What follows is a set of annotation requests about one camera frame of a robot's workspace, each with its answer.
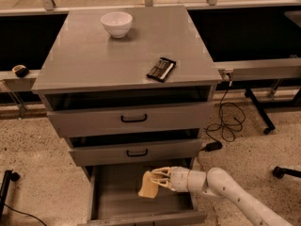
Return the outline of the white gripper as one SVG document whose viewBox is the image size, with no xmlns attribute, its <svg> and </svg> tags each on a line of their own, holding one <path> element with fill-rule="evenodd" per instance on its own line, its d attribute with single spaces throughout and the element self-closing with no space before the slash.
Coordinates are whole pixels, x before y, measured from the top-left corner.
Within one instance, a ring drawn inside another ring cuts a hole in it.
<svg viewBox="0 0 301 226">
<path fill-rule="evenodd" d="M 156 185 L 168 188 L 172 191 L 187 192 L 189 169 L 183 167 L 162 167 L 154 169 L 153 174 L 168 178 L 151 178 L 150 181 Z"/>
</svg>

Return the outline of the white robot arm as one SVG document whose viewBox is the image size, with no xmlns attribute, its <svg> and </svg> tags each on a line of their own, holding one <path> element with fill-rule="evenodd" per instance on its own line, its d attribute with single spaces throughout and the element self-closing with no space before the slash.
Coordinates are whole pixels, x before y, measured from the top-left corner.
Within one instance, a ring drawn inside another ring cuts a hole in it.
<svg viewBox="0 0 301 226">
<path fill-rule="evenodd" d="M 164 167 L 150 173 L 149 182 L 177 192 L 197 192 L 203 197 L 225 198 L 254 226 L 293 226 L 272 209 L 247 193 L 225 170 L 208 172 L 183 167 Z"/>
</svg>

